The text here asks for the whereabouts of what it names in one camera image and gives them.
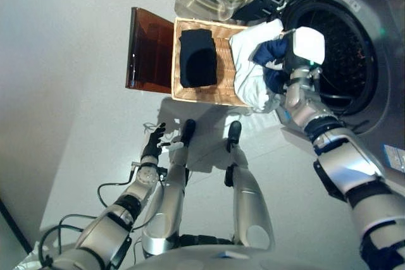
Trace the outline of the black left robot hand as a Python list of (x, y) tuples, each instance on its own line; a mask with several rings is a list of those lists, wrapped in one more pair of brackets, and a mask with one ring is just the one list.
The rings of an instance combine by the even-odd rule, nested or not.
[(144, 146), (142, 154), (140, 155), (141, 159), (147, 156), (158, 158), (162, 152), (170, 152), (185, 147), (182, 141), (178, 142), (162, 141), (163, 135), (165, 134), (166, 130), (165, 126), (166, 126), (165, 123), (161, 123), (154, 129), (152, 133), (149, 134), (146, 145)]

